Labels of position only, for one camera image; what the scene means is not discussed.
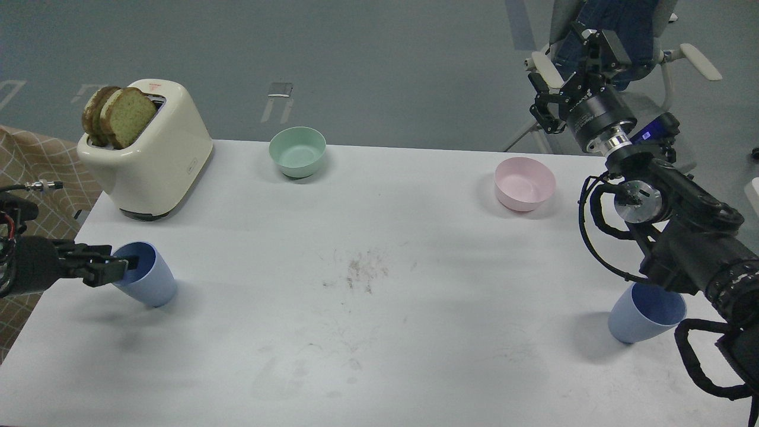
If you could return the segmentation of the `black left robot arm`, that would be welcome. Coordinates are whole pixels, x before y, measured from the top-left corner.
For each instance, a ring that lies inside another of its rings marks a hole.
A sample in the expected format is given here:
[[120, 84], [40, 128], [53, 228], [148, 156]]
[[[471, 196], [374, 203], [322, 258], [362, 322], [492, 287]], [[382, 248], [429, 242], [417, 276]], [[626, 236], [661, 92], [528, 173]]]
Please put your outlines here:
[[2, 298], [41, 294], [64, 278], [81, 279], [92, 288], [116, 283], [140, 265], [138, 256], [114, 256], [108, 245], [24, 235], [39, 208], [12, 192], [43, 193], [63, 187], [62, 181], [47, 180], [2, 187]]

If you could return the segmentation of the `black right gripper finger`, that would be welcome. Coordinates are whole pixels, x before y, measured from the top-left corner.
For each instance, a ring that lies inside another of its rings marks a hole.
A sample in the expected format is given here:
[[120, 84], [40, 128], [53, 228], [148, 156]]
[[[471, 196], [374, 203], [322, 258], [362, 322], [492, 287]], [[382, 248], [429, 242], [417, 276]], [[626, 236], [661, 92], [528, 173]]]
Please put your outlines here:
[[552, 88], [537, 71], [529, 73], [529, 81], [536, 92], [529, 111], [540, 129], [547, 133], [564, 132], [571, 109], [572, 90], [565, 89], [566, 82], [561, 79], [558, 88]]
[[580, 22], [572, 22], [571, 31], [581, 42], [572, 76], [580, 77], [581, 81], [596, 76], [617, 90], [625, 90], [629, 83], [623, 82], [618, 75], [632, 67], [632, 60], [617, 33], [612, 30], [596, 30]]

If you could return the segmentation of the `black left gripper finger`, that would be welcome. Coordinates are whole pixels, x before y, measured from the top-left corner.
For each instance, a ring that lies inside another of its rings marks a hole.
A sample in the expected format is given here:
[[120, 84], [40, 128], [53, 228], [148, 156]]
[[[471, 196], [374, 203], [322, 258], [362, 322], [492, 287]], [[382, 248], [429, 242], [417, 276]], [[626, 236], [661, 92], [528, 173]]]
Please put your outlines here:
[[139, 263], [140, 257], [136, 255], [98, 256], [78, 267], [78, 278], [81, 278], [87, 286], [97, 288], [120, 281], [128, 271], [135, 270]]
[[74, 240], [59, 240], [59, 260], [63, 265], [105, 264], [111, 262], [111, 246], [92, 246]]

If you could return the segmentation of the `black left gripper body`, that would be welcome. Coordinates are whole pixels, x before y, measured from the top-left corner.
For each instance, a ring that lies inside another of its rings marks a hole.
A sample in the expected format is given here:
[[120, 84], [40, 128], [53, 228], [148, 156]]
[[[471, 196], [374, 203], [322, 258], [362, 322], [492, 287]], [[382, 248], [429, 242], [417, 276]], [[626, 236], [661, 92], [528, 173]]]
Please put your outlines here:
[[59, 260], [59, 240], [43, 236], [27, 236], [17, 241], [14, 268], [12, 294], [39, 294], [68, 277]]

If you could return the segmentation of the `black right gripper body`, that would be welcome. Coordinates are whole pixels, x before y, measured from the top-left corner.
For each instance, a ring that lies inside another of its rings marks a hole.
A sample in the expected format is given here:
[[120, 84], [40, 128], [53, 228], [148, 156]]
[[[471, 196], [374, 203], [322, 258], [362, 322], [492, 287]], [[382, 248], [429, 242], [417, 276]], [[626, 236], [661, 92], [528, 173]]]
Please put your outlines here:
[[614, 88], [568, 81], [560, 93], [567, 97], [562, 121], [583, 153], [610, 155], [632, 145], [629, 132], [637, 119]]

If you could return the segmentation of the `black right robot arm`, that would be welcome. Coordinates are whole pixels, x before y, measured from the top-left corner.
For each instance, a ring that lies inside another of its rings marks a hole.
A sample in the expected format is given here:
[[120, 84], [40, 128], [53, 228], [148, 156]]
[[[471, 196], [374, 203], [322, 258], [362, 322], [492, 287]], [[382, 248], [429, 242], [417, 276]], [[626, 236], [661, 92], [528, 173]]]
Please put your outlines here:
[[[537, 94], [531, 114], [548, 133], [570, 129], [585, 153], [605, 157], [605, 173], [586, 179], [578, 201], [581, 238], [601, 260], [585, 228], [585, 210], [603, 233], [632, 240], [643, 252], [640, 274], [626, 281], [680, 294], [703, 294], [722, 321], [683, 320], [675, 342], [688, 376], [716, 397], [751, 399], [748, 424], [757, 424], [757, 255], [737, 240], [744, 217], [693, 182], [670, 162], [629, 138], [636, 119], [613, 87], [632, 67], [612, 30], [569, 24], [580, 42], [578, 69], [563, 80], [553, 62], [534, 56], [529, 74]], [[688, 341], [692, 330], [718, 333], [716, 347], [742, 384], [722, 387], [708, 378]]]

